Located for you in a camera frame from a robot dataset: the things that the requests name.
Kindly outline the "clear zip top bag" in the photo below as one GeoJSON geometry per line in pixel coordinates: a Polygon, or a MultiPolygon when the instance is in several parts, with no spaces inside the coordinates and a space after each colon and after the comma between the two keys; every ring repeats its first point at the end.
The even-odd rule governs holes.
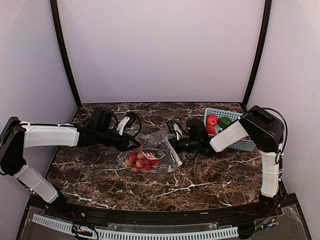
{"type": "Polygon", "coordinates": [[[168,133],[162,130],[150,134],[140,133],[137,136],[140,147],[120,153],[116,161],[122,167],[135,173],[168,174],[175,172],[182,166],[183,162],[171,146],[169,136],[168,133]],[[138,168],[136,163],[130,163],[128,159],[129,153],[137,153],[137,151],[143,151],[146,154],[147,160],[150,161],[150,166],[138,168]],[[158,166],[151,165],[151,161],[154,159],[159,159],[158,166]]]}

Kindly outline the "green fake avocado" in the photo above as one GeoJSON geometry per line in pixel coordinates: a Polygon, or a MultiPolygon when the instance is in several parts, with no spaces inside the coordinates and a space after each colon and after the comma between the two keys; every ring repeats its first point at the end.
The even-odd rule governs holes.
{"type": "Polygon", "coordinates": [[[231,125],[233,123],[233,121],[226,117],[226,116],[223,116],[223,117],[220,117],[218,119],[218,125],[222,128],[222,129],[225,129],[227,128],[229,125],[231,125]]]}

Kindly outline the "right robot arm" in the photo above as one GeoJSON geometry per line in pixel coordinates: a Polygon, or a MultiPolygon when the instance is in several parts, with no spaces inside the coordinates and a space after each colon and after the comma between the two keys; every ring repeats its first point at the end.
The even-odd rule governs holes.
{"type": "Polygon", "coordinates": [[[245,113],[206,108],[204,119],[186,122],[187,132],[179,123],[168,121],[169,140],[176,153],[193,152],[212,157],[225,149],[252,152],[258,149],[262,160],[261,196],[255,213],[266,217],[275,208],[272,200],[279,192],[288,125],[285,118],[268,107],[253,106],[245,113]]]}

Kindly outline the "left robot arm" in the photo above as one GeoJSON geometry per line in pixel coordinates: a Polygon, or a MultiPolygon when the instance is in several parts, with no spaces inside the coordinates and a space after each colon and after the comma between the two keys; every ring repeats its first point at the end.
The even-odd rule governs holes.
{"type": "Polygon", "coordinates": [[[51,204],[51,210],[60,218],[71,213],[63,194],[24,159],[24,150],[37,147],[89,147],[103,145],[120,152],[138,148],[137,134],[125,132],[134,123],[142,126],[134,112],[129,112],[122,120],[112,111],[97,107],[91,117],[82,123],[33,123],[12,116],[0,134],[0,174],[17,179],[31,192],[51,204]],[[112,120],[115,126],[110,127],[112,120]]]}

